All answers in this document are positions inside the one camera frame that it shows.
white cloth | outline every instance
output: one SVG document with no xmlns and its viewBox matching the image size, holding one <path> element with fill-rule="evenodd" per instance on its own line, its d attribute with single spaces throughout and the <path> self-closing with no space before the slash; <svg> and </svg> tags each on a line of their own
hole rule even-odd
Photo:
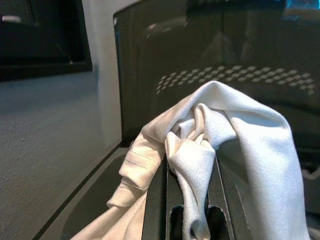
<svg viewBox="0 0 320 240">
<path fill-rule="evenodd" d="M 110 209 L 72 240 L 140 240 L 146 193 L 165 153 L 183 194 L 183 239 L 210 239 L 204 204 L 213 162 L 219 145 L 234 139 L 245 158 L 251 204 L 244 210 L 254 223 L 253 239 L 309 240 L 289 124 L 273 109 L 217 81 L 142 128 L 120 168 L 123 178 L 107 203 Z"/>
</svg>

dark window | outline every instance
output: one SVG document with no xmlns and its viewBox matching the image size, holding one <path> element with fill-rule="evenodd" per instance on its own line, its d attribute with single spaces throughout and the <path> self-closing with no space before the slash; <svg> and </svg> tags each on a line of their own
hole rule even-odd
<svg viewBox="0 0 320 240">
<path fill-rule="evenodd" d="M 0 1 L 0 80 L 91 70 L 81 0 Z"/>
</svg>

dark glass surface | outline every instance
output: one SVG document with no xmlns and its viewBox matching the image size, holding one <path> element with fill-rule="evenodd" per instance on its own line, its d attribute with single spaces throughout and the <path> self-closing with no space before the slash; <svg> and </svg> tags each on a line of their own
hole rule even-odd
<svg viewBox="0 0 320 240">
<path fill-rule="evenodd" d="M 287 10 L 281 0 L 144 0 L 117 12 L 123 139 L 217 80 L 281 112 L 297 147 L 319 148 L 320 23 Z"/>
</svg>

